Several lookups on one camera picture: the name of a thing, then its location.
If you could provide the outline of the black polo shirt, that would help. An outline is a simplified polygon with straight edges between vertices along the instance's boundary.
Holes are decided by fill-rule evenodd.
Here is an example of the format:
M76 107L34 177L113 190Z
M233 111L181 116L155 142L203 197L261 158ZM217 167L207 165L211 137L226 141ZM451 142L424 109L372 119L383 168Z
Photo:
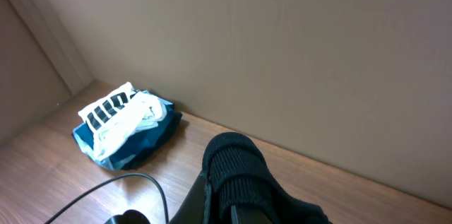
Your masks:
M237 132L215 136L202 169L171 223L330 224L320 206L290 196L253 141Z

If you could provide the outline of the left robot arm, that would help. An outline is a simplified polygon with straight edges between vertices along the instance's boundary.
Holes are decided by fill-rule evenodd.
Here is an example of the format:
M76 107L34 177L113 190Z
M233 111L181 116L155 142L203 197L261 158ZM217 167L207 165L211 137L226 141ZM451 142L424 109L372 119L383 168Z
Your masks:
M112 216L105 224L150 224L150 222L140 211L131 209Z

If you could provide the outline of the blue folded garment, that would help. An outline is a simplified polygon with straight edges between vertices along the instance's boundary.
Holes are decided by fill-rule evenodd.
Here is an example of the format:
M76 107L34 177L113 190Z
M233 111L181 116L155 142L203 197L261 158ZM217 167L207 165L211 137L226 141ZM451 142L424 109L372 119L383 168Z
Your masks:
M144 163L153 153L165 145L177 130L182 114L175 110L172 102L160 99L165 102L168 113L156 128L132 136L131 140L127 141L117 153L101 163L94 160L93 162L107 170L132 170ZM75 132L81 136L87 136L88 127L82 123L73 130L73 137Z

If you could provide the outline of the white black striped shirt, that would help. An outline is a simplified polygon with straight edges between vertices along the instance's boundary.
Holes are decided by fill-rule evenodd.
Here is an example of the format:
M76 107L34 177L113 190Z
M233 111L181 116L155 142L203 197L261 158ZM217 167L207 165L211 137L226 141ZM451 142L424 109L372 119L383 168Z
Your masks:
M82 152L101 163L132 136L156 128L167 113L163 100L127 82L80 110L78 115L88 127L88 135L73 135Z

